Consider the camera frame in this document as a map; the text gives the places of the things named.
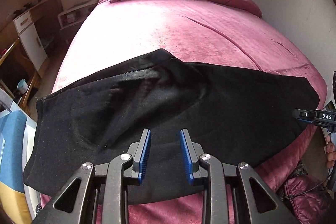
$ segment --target pink bedsheet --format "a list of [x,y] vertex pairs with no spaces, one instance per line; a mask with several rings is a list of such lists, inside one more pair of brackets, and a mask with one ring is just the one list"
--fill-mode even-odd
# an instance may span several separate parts
[[[53,92],[130,58],[168,50],[182,61],[306,77],[320,97],[326,84],[285,36],[246,11],[206,0],[124,0],[99,4],[83,23],[59,70]],[[273,190],[285,181],[315,128],[256,170]],[[129,207],[130,223],[200,223],[202,195]]]

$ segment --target floor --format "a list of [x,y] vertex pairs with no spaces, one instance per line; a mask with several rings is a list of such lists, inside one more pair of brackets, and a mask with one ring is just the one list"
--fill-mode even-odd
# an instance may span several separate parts
[[28,103],[28,107],[31,113],[31,118],[37,122],[37,111],[35,108],[36,102],[38,98],[42,98],[46,95],[51,94],[55,80],[57,78],[57,74],[63,59],[68,51],[68,45],[65,43],[58,45],[55,47],[54,51],[49,56],[50,58],[50,65],[46,70],[45,76],[41,80],[41,86],[39,90],[36,92],[34,97]]
[[[58,70],[67,53],[68,46],[61,45],[55,49],[50,56],[50,65],[46,71],[45,77],[41,81],[41,87],[31,99],[28,106],[31,112],[31,118],[37,122],[37,111],[35,108],[38,98],[51,94]],[[302,161],[305,163],[307,171],[319,180],[325,180],[328,170],[325,167],[325,153],[323,147],[326,145],[324,135],[320,129],[316,131],[310,145],[303,155]]]

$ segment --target cabinet door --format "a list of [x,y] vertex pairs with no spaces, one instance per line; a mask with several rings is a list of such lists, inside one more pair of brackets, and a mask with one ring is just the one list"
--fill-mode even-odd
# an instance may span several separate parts
[[38,71],[47,58],[40,38],[35,29],[35,25],[30,25],[24,32],[20,34],[20,39],[25,48],[30,61],[33,63],[35,69]]

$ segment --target drawer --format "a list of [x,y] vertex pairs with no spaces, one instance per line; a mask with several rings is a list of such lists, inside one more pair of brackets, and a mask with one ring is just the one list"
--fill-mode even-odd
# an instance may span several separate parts
[[16,30],[18,34],[20,34],[26,27],[28,27],[32,22],[32,19],[30,17],[30,13],[26,12],[17,19],[14,20]]
[[38,71],[44,60],[47,58],[47,54],[41,44],[35,25],[31,24],[26,30],[24,30],[20,34],[20,39],[30,61]]

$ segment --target cable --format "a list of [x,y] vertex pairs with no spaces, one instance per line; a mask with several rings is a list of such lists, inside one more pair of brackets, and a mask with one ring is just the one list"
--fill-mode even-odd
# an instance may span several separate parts
[[327,178],[324,181],[320,182],[318,185],[314,186],[312,189],[309,189],[307,191],[304,191],[304,192],[302,192],[300,194],[296,194],[296,195],[283,196],[283,197],[280,198],[280,200],[284,200],[286,198],[288,198],[288,199],[290,199],[290,198],[296,198],[297,196],[300,196],[300,195],[303,195],[305,193],[308,193],[308,192],[314,190],[315,188],[321,186],[323,183],[325,183],[330,178],[330,176],[331,176],[331,173],[330,173],[330,175],[327,176]]

